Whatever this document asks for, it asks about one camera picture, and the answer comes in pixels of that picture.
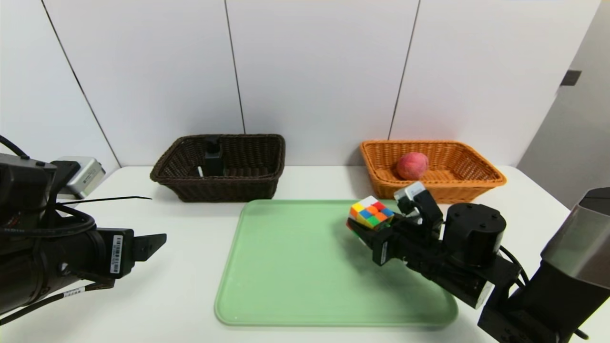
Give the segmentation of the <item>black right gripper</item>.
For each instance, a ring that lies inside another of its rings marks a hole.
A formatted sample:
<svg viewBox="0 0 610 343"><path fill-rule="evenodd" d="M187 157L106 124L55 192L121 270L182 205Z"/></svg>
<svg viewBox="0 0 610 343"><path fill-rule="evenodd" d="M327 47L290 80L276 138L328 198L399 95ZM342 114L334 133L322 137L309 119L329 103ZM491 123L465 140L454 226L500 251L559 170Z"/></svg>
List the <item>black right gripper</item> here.
<svg viewBox="0 0 610 343"><path fill-rule="evenodd" d="M399 259L412 270L438 270L445 258L441 248L442 213L420 217L395 214L382 230L381 224L370 226L348 218L346 225L357 238L373 250L373 261L382 266L390 259Z"/></svg>

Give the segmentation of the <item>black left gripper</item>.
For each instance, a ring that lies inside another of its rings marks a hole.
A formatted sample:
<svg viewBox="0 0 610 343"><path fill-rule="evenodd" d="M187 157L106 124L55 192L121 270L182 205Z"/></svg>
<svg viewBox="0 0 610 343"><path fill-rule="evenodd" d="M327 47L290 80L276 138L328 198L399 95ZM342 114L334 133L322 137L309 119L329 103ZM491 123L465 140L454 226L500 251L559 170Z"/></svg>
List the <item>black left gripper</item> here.
<svg viewBox="0 0 610 343"><path fill-rule="evenodd" d="M165 233L134 237L133 230L118 228L89 228L65 237L65 276L80 279L120 279L166 243Z"/></svg>

